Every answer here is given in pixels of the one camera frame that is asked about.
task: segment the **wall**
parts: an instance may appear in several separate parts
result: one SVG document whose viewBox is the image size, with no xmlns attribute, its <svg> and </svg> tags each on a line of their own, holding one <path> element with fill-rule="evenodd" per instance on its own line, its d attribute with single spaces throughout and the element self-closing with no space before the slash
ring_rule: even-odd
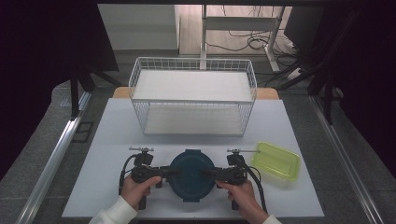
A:
<svg viewBox="0 0 396 224">
<path fill-rule="evenodd" d="M 99 4 L 111 46 L 178 49 L 178 13 L 173 5 Z"/>
</svg>

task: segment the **white shelf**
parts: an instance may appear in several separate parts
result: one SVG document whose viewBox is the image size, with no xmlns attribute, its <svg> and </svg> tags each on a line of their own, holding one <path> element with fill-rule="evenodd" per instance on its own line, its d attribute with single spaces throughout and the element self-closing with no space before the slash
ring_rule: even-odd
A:
<svg viewBox="0 0 396 224">
<path fill-rule="evenodd" d="M 246 72 L 142 69 L 133 100 L 252 102 Z"/>
<path fill-rule="evenodd" d="M 238 105 L 151 105 L 145 134 L 241 135 Z"/>
</svg>

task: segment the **person's left hand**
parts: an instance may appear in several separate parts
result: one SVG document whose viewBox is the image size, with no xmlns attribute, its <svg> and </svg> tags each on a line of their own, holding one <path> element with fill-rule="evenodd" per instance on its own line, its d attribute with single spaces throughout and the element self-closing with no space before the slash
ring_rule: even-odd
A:
<svg viewBox="0 0 396 224">
<path fill-rule="evenodd" d="M 161 181 L 160 176 L 154 176 L 145 182 L 138 184 L 135 183 L 130 175 L 127 175 L 124 179 L 121 197 L 132 206 L 134 210 L 139 209 L 139 202 L 143 196 L 149 195 L 149 189 L 151 186 Z"/>
</svg>

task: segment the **gray floor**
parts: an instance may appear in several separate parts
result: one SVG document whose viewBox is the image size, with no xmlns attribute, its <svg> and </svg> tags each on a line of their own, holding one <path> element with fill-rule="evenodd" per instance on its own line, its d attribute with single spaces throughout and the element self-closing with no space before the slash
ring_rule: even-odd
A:
<svg viewBox="0 0 396 224">
<path fill-rule="evenodd" d="M 156 56 L 172 56 L 155 53 Z M 120 72 L 109 73 L 127 84 L 135 55 L 119 52 Z M 264 57 L 249 56 L 256 73 L 269 73 L 269 64 Z M 67 150 L 64 160 L 54 177 L 49 192 L 40 206 L 34 223 L 88 223 L 88 219 L 64 219 L 62 211 L 77 180 L 79 170 L 88 152 L 93 134 L 115 88 L 102 79 L 92 76 L 97 85 L 92 93 L 89 108 L 83 117 L 80 129 L 92 126 L 92 133 L 77 133 Z M 271 75 L 258 76 L 266 80 Z M 350 187 L 349 180 L 336 157 L 323 127 L 318 121 L 306 93 L 309 80 L 279 93 L 284 101 L 290 122 L 296 135 L 304 160 L 322 206 L 325 217 L 281 218 L 283 223 L 368 223 L 361 204 Z M 55 148 L 66 122 L 70 107 L 60 106 L 64 98 L 70 99 L 68 83 L 54 89 L 52 103 L 46 116 L 35 130 L 22 154 L 0 182 L 0 223 L 15 223 L 27 198 L 35 186 L 41 171 Z M 346 151 L 353 161 L 365 186 L 375 199 L 385 223 L 396 223 L 396 180 L 384 164 L 351 125 L 337 102 L 333 103 L 333 127 L 338 132 Z"/>
</svg>

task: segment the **metal rail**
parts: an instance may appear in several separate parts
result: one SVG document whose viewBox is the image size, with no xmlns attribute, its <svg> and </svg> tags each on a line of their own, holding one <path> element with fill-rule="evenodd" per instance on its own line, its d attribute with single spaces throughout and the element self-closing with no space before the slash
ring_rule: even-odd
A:
<svg viewBox="0 0 396 224">
<path fill-rule="evenodd" d="M 55 149 L 53 149 L 51 156 L 49 157 L 49 161 L 45 166 L 41 176 L 38 178 L 35 188 L 29 196 L 25 206 L 23 207 L 20 216 L 17 219 L 16 223 L 32 223 L 35 219 L 35 215 L 37 214 L 38 208 L 44 200 L 44 197 L 47 194 L 48 189 L 50 188 L 50 184 L 52 182 L 53 177 L 55 177 L 56 172 L 58 171 L 59 165 L 64 158 L 64 153 L 68 149 L 70 142 L 73 138 L 74 133 L 81 121 L 81 117 L 84 113 L 85 108 L 91 98 L 91 95 L 87 92 L 84 92 L 79 100 L 79 113 L 74 120 L 69 120 L 64 128 L 64 132 L 62 133 Z"/>
<path fill-rule="evenodd" d="M 344 148 L 341 140 L 339 139 L 337 132 L 335 131 L 332 125 L 329 125 L 322 114 L 322 106 L 318 101 L 318 97 L 309 96 L 311 103 L 313 104 L 317 115 L 319 117 L 320 123 L 323 126 L 323 129 L 327 136 L 329 137 L 332 147 L 334 149 L 335 154 L 338 157 L 338 160 L 341 162 L 341 165 L 346 173 L 346 177 L 348 178 L 353 190 L 358 196 L 358 200 L 361 202 L 361 206 L 363 207 L 364 213 L 368 217 L 371 223 L 384 223 L 382 217 L 380 216 L 378 209 L 375 205 L 375 202 L 370 195 L 368 189 L 364 186 L 361 178 L 358 175 L 355 167 L 352 164 L 352 161 L 347 155 L 347 151 Z"/>
</svg>

